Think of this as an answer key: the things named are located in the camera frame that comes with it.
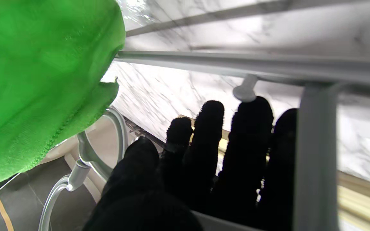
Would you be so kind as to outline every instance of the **finger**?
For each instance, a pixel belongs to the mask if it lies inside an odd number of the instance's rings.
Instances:
[[[203,209],[210,194],[218,161],[223,119],[222,103],[207,101],[195,120],[194,137],[184,155],[184,198],[188,206],[195,210]]]
[[[297,114],[296,108],[285,111],[273,131],[269,163],[258,204],[261,228],[265,230],[289,230],[292,227]],[[275,223],[270,216],[281,219]]]
[[[179,197],[182,158],[192,135],[191,120],[186,117],[172,120],[166,132],[166,144],[158,167],[165,191]]]
[[[156,174],[158,161],[155,145],[141,136],[127,148],[124,159],[113,169],[103,196],[112,194],[113,198],[122,198],[147,190],[162,190],[162,182]]]
[[[265,98],[241,103],[232,118],[222,171],[212,194],[215,215],[250,225],[261,187],[273,113]]]

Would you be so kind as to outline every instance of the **green towel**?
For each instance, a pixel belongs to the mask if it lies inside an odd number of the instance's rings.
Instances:
[[[0,0],[0,181],[102,115],[124,41],[115,0]]]

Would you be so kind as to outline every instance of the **white marble surface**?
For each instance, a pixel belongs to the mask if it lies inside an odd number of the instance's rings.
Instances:
[[[128,35],[125,51],[370,59],[370,0],[117,1]],[[248,16],[241,7],[255,15]],[[104,80],[115,77],[120,88],[113,105],[161,140],[173,118],[179,114],[195,118],[210,99],[224,104],[224,129],[229,130],[239,103],[232,96],[232,88],[241,83],[235,77],[113,63]],[[255,91],[270,101],[277,119],[288,108],[298,107],[302,88],[259,82]],[[370,181],[370,99],[343,96],[340,102],[338,169]]]
[[[126,39],[126,51],[209,51],[370,59],[370,0],[274,1],[283,4],[272,2],[270,9],[286,10],[227,20],[219,18],[212,22],[206,22],[205,18],[195,19],[202,23],[192,22],[189,26],[144,34],[137,27],[234,7],[252,7],[263,1],[132,2],[141,5],[143,10],[129,10],[132,7],[123,10],[128,17],[125,20],[128,36],[130,30],[136,29],[135,36]]]
[[[105,81],[118,77],[113,105],[123,115],[166,139],[170,121],[178,115],[195,118],[205,101],[225,106],[224,127],[230,130],[239,101],[232,96],[240,78],[165,67],[114,62]],[[299,107],[302,88],[259,81],[254,88],[271,104],[276,121],[289,108]],[[338,106],[338,169],[370,181],[370,98],[342,95]]]

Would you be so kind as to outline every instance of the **yellow line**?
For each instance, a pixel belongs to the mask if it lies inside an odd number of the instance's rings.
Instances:
[[[1,213],[1,216],[3,217],[3,219],[5,221],[5,225],[6,225],[6,228],[8,229],[8,231],[13,231],[13,226],[12,226],[11,219],[9,219],[9,216],[6,213],[6,210],[4,208],[3,203],[1,202],[1,199],[0,199],[0,213]]]

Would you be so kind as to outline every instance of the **dish rack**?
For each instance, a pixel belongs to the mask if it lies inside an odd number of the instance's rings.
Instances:
[[[116,62],[169,67],[243,78],[233,95],[253,101],[258,80],[304,87],[298,110],[295,157],[294,231],[339,231],[336,178],[336,116],[342,92],[370,96],[370,61],[309,56],[253,56],[195,52],[123,51]],[[109,108],[104,116],[118,134],[118,161],[128,147],[125,120]],[[105,181],[112,169],[95,153],[85,132],[77,135],[79,160],[70,175],[62,177],[45,203],[39,231],[48,231],[59,193],[80,187],[92,168]],[[254,231],[222,219],[194,212],[205,230]]]

